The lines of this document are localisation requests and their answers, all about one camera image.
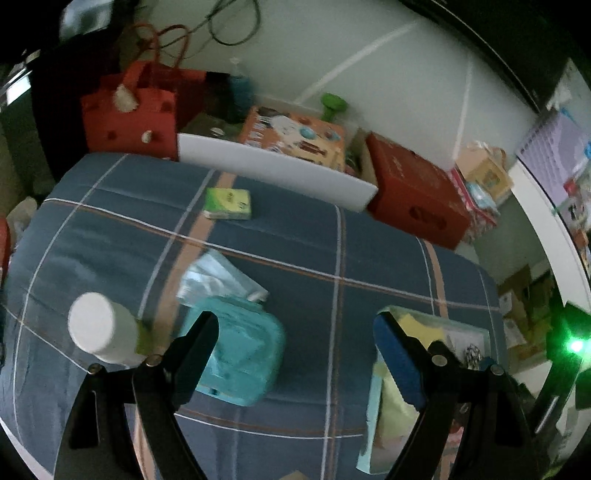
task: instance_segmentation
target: blue bottle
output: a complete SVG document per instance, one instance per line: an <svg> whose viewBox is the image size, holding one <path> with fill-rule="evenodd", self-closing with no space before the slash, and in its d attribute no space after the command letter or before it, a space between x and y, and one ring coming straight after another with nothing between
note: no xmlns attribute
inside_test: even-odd
<svg viewBox="0 0 591 480"><path fill-rule="evenodd" d="M252 83L250 78L240 68L240 59L234 57L230 61L232 62L230 88L234 97L234 105L236 106L238 117L240 120L244 120L254 104Z"/></svg>

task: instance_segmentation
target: red box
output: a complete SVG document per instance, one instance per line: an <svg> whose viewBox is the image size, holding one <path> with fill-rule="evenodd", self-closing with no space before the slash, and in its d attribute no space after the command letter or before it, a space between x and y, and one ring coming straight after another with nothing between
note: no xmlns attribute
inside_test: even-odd
<svg viewBox="0 0 591 480"><path fill-rule="evenodd" d="M456 186L457 192L464 202L464 207L470 214L470 226L466 230L463 240L472 244L483 233L496 227L498 215L490 210L484 210L476 204L466 188L464 177L457 168L453 168L448 175Z"/></svg>
<svg viewBox="0 0 591 480"><path fill-rule="evenodd" d="M470 225L470 215L447 174L378 134L371 133L366 144L378 179L378 194L368 205L373 216L455 249Z"/></svg>

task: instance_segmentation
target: white board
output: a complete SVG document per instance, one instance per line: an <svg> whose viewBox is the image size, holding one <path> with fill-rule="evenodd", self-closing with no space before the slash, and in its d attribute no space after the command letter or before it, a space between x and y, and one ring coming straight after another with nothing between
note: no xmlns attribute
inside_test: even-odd
<svg viewBox="0 0 591 480"><path fill-rule="evenodd" d="M199 135L178 135L178 158L271 183L354 212L363 211L378 191L371 183L300 158Z"/></svg>

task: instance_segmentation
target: teal plastic container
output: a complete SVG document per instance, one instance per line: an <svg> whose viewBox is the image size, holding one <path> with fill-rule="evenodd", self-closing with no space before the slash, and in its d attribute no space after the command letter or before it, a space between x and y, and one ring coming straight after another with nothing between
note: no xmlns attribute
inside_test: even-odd
<svg viewBox="0 0 591 480"><path fill-rule="evenodd" d="M202 312L219 321L219 338L196 391L247 407L273 386L285 348L283 326L258 303L236 297L209 297L185 317L185 335Z"/></svg>

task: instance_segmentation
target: green toy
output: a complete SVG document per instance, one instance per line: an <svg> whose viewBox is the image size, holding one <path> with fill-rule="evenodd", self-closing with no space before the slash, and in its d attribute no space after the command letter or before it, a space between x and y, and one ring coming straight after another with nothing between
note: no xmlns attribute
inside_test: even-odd
<svg viewBox="0 0 591 480"><path fill-rule="evenodd" d="M324 122L332 122L337 113L344 112L349 106L340 96L332 93L325 93L321 101L324 105L324 113L320 119Z"/></svg>

